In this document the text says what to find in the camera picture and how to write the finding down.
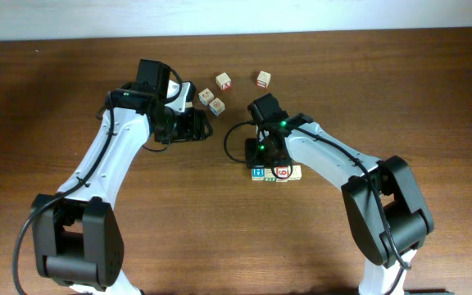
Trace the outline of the wooden block blue side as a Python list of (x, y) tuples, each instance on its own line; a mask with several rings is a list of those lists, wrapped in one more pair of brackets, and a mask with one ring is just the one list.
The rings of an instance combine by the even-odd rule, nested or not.
[(205, 88), (198, 94), (198, 99), (204, 106), (208, 106), (215, 99), (215, 96), (209, 88)]

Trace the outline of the wooden block red K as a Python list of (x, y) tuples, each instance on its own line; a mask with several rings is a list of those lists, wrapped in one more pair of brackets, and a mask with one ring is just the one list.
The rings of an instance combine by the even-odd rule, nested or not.
[(225, 91), (227, 89), (230, 89), (232, 86), (232, 80), (228, 76), (226, 72), (223, 72), (215, 77), (216, 84), (218, 87), (222, 90)]

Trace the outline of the wooden block plain I elephant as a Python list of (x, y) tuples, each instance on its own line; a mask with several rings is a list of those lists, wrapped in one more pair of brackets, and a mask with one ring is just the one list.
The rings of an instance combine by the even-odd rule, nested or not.
[(302, 168), (299, 165), (293, 166), (289, 181), (300, 180), (302, 178)]

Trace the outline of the wooden block blue H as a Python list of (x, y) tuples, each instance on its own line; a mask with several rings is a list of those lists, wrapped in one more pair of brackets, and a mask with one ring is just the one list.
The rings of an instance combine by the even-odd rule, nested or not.
[(265, 170), (262, 167), (252, 168), (252, 180), (263, 181), (265, 179)]

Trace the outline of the wooden block red side top right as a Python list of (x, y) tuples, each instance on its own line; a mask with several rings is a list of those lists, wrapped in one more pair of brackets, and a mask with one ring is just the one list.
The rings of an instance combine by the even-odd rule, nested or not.
[(270, 80), (271, 74), (269, 72), (261, 70), (256, 78), (256, 85), (258, 87), (267, 89), (269, 87)]

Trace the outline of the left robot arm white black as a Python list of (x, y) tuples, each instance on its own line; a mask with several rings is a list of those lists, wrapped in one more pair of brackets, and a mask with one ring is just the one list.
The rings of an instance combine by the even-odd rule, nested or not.
[(192, 82), (169, 80), (160, 88), (132, 83), (107, 94), (99, 131), (83, 160), (55, 194), (34, 199), (25, 222), (40, 276), (78, 294), (142, 293), (122, 269), (117, 195), (150, 138), (168, 148), (212, 134), (205, 112), (192, 106), (195, 93)]

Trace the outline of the wooden block red 6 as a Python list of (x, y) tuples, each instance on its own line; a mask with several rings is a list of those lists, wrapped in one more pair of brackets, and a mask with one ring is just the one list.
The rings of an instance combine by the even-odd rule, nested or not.
[(291, 175), (291, 169), (289, 166), (277, 166), (275, 167), (275, 175), (277, 182), (287, 182)]

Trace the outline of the wooden block green side I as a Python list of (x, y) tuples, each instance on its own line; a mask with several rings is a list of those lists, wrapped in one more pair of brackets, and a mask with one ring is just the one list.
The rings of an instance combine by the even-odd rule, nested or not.
[(272, 173), (271, 169), (264, 169), (264, 181), (266, 182), (276, 182), (277, 178)]

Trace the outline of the wooden block blue orange face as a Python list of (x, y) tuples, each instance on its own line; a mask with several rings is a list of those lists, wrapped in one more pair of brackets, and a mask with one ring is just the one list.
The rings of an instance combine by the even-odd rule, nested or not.
[(219, 98), (215, 98), (209, 104), (209, 108), (215, 116), (219, 116), (225, 111), (225, 104)]

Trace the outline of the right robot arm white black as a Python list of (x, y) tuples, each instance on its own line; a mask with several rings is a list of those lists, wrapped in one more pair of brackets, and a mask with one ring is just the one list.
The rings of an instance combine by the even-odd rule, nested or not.
[(360, 294), (403, 294), (411, 261), (433, 232), (432, 214), (400, 157), (368, 156), (326, 133), (309, 116), (254, 115), (255, 152), (265, 165), (293, 161), (343, 195), (352, 237), (365, 257)]

